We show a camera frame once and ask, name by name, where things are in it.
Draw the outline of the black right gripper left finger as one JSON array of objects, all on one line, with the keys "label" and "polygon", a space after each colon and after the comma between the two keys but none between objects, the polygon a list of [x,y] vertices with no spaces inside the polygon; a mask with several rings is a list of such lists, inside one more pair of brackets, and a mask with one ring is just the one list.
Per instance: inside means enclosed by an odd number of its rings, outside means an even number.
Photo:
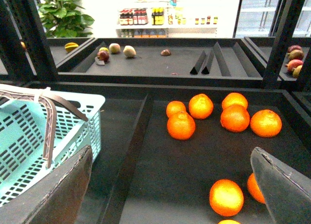
[{"label": "black right gripper left finger", "polygon": [[86,145],[53,172],[0,209],[2,224],[73,224],[92,169]]}]

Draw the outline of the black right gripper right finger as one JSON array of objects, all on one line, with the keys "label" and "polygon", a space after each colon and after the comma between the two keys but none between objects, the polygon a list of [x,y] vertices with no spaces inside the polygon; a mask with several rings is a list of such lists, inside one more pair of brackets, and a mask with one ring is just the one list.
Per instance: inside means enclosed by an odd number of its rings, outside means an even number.
[{"label": "black right gripper right finger", "polygon": [[275,224],[311,222],[311,179],[260,147],[250,156],[255,180]]}]

